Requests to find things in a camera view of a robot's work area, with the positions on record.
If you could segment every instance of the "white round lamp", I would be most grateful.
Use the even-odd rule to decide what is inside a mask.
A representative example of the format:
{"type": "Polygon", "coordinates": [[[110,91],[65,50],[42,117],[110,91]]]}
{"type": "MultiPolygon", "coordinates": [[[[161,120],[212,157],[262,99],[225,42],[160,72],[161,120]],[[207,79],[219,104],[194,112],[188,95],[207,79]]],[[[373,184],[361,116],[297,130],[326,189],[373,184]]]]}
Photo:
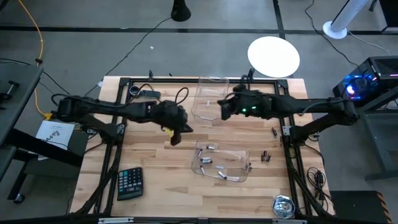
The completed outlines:
{"type": "Polygon", "coordinates": [[[253,41],[248,58],[256,71],[272,78],[287,77],[300,65],[296,48],[279,37],[261,37],[253,41]]]}

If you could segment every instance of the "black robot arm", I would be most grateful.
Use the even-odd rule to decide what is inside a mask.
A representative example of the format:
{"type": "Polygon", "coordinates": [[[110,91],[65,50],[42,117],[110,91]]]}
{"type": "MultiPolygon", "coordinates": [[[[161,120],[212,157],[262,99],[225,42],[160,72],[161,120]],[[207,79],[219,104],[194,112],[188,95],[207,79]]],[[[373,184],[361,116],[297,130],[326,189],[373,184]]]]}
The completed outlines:
{"type": "Polygon", "coordinates": [[[354,104],[341,98],[295,99],[291,96],[261,93],[248,90],[246,85],[234,87],[225,100],[219,100],[221,119],[227,120],[232,114],[243,114],[263,119],[286,118],[292,114],[328,113],[305,126],[289,128],[290,142],[302,145],[308,136],[321,132],[333,125],[349,126],[359,118],[354,104]]]}
{"type": "Polygon", "coordinates": [[[156,101],[116,104],[92,98],[67,96],[60,100],[58,110],[53,112],[55,118],[61,121],[77,122],[85,128],[97,129],[103,139],[116,139],[120,133],[120,127],[103,123],[94,118],[91,115],[93,113],[122,116],[137,123],[158,124],[162,129],[167,128],[174,132],[170,140],[173,146],[181,141],[181,133],[193,131],[187,124],[188,115],[184,108],[169,100],[158,104],[156,101]]]}

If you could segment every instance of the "black calculator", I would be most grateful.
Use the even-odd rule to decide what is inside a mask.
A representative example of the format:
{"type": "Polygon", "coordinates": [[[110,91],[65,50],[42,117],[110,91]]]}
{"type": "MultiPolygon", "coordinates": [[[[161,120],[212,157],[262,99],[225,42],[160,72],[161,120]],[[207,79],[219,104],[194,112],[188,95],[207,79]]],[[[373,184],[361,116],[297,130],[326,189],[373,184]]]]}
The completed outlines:
{"type": "Polygon", "coordinates": [[[141,167],[119,171],[118,201],[142,196],[144,193],[143,180],[141,167]]]}

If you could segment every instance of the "computer tower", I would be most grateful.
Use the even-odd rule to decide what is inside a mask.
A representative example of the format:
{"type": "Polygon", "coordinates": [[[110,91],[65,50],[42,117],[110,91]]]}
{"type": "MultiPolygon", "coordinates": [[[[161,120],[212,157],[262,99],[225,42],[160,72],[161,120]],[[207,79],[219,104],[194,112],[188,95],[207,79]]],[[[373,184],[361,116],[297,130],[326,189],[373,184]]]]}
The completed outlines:
{"type": "Polygon", "coordinates": [[[339,82],[333,93],[360,107],[397,85],[398,56],[369,57],[339,82]]]}

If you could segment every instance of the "yellow cable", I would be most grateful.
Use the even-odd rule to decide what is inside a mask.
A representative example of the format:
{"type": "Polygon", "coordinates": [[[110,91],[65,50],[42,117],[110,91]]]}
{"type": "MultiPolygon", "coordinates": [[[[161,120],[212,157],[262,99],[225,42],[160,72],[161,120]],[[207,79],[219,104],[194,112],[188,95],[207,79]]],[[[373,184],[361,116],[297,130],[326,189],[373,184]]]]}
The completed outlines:
{"type": "MultiPolygon", "coordinates": [[[[21,6],[24,8],[26,14],[30,17],[31,21],[33,22],[33,24],[35,25],[35,27],[36,27],[36,29],[37,29],[37,32],[39,33],[39,36],[40,36],[40,54],[39,54],[38,59],[41,60],[41,59],[42,59],[42,56],[43,56],[43,49],[44,49],[44,41],[43,41],[42,33],[40,32],[40,29],[39,29],[39,27],[38,27],[38,25],[37,25],[35,19],[32,17],[32,15],[30,14],[29,10],[27,10],[27,8],[25,7],[24,3],[22,3],[21,0],[18,0],[18,1],[19,1],[19,4],[21,4],[21,6]]],[[[35,105],[36,105],[37,111],[38,111],[41,115],[43,115],[46,119],[48,119],[48,118],[49,118],[49,114],[43,113],[43,112],[40,110],[40,108],[39,108],[39,105],[38,105],[38,103],[37,103],[37,90],[36,90],[36,89],[35,89],[34,93],[35,93],[35,105]]]]}

